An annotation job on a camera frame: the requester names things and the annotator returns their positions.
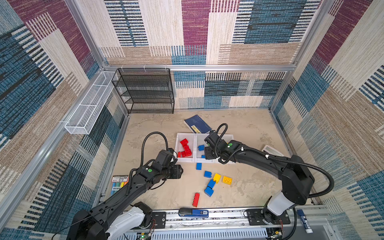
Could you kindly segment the long red lego brick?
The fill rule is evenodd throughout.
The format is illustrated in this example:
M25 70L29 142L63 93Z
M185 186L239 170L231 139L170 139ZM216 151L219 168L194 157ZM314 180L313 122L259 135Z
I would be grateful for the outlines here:
M179 158L189 158L191 157L193 154L192 154L192 151L190 149L186 149L182 152L178 152L178 157Z

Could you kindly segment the small red lego brick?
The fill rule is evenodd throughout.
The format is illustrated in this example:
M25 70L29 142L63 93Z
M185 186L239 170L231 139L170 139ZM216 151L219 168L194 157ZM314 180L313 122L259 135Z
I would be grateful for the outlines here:
M183 145L183 148L184 148L184 151L188 151L188 152L190 152L191 151L191 149L190 149L190 147L188 146L188 145Z

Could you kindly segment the red lego brick top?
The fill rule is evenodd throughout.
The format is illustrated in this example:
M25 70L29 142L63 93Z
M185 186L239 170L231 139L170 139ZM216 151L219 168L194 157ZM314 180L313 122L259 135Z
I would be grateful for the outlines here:
M183 139L182 141L180 141L180 144L184 147L184 146L187 146L189 143L189 141L187 139Z

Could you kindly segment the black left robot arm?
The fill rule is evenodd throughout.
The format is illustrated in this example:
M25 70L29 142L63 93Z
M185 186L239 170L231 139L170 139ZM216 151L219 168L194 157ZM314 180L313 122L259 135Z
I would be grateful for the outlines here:
M152 135L163 137L166 147L155 159L144 164L145 143ZM168 179L181 178L184 170L181 165L176 164L177 158L174 153L175 151L169 148L168 140L163 133L149 133L142 144L140 166L131 169L128 184L90 211L78 211L72 223L59 228L53 236L68 229L68 240L111 240L113 237L109 230L111 225L134 200L151 190L161 180L165 182Z

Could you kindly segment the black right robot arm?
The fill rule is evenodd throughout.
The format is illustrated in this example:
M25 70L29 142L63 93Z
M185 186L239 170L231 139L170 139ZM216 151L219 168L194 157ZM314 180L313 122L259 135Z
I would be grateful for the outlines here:
M223 136L218 130L211 130L205 137L207 159L216 159L223 165L229 162L246 164L265 171L282 182L281 191L270 197L259 213L266 225L274 225L288 209L305 205L309 198L324 196L335 186L331 174L320 167L305 163L297 155L290 158L271 155L235 140L226 142ZM311 170L323 174L328 179L329 185L325 190L311 193L315 183Z

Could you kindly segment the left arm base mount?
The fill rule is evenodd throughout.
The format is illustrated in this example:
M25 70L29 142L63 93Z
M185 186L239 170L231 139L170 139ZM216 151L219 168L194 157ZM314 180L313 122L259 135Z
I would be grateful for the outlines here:
M151 212L145 215L143 227L145 229L164 229L166 227L166 212Z

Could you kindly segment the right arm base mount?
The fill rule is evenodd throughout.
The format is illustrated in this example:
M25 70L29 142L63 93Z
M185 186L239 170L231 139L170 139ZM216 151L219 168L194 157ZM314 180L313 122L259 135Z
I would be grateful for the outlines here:
M291 223L286 211L282 215L276 216L262 208L247 209L245 210L245 217L248 219L250 226L289 225Z

